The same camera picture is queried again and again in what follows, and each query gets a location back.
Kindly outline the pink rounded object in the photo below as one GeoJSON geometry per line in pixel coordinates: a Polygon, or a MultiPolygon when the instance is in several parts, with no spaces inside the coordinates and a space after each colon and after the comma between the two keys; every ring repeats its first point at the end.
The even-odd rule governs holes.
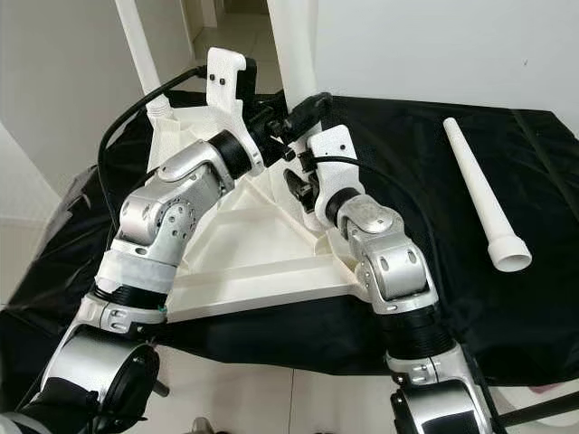
{"type": "Polygon", "coordinates": [[[553,400],[554,398],[563,396],[563,394],[579,392],[579,379],[542,385],[542,387],[529,387],[528,389],[530,392],[533,392],[535,396],[541,396],[545,398],[545,400],[553,400]]]}

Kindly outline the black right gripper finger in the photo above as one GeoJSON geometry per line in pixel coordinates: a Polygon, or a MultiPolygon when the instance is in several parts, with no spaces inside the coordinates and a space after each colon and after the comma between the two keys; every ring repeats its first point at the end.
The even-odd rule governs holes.
{"type": "Polygon", "coordinates": [[[314,182],[309,178],[299,176],[292,169],[284,169],[287,190],[299,203],[314,202],[314,182]]]}

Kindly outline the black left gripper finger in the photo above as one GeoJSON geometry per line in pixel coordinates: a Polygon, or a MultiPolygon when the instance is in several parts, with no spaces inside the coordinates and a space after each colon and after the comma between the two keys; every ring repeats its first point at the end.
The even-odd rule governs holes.
{"type": "Polygon", "coordinates": [[[330,115],[334,105],[331,92],[319,92],[305,98],[287,113],[285,127],[314,127],[330,115]]]}

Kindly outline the black metal table leg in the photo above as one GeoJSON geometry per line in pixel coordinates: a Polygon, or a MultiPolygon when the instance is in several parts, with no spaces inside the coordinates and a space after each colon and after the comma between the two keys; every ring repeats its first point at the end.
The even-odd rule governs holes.
{"type": "Polygon", "coordinates": [[[538,402],[530,405],[529,408],[511,410],[497,417],[497,422],[500,426],[510,427],[547,417],[561,416],[571,410],[579,410],[579,392],[566,394],[554,400],[538,402]]]}

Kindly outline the white door frame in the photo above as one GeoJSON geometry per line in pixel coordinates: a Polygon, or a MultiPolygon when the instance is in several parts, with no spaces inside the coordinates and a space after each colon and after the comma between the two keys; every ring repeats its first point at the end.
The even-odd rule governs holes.
{"type": "Polygon", "coordinates": [[[220,26],[224,14],[226,0],[183,0],[187,22],[197,24],[203,28],[220,26]]]}

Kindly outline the black table cloth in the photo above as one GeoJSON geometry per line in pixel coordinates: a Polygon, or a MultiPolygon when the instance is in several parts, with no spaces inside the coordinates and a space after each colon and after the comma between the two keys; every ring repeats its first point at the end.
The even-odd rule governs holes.
{"type": "MultiPolygon", "coordinates": [[[[424,250],[437,240],[442,313],[493,387],[579,379],[579,137],[546,110],[425,100],[332,99],[324,127],[350,129],[365,190],[403,216],[424,250]],[[458,120],[517,235],[532,252],[495,269],[443,120],[458,120]]],[[[94,168],[74,177],[32,265],[0,314],[0,392],[13,408],[92,286],[110,218],[94,168]]],[[[385,373],[371,307],[351,295],[168,324],[165,346],[218,363],[335,375],[385,373]]]]}

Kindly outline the white plastic children table top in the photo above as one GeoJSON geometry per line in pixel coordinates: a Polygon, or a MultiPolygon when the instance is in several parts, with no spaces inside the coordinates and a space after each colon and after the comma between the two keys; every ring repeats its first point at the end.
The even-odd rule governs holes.
{"type": "Polygon", "coordinates": [[[279,160],[236,179],[193,229],[178,229],[186,245],[166,299],[169,323],[358,293],[350,253],[310,229],[290,194],[284,173],[298,168],[279,160]]]}

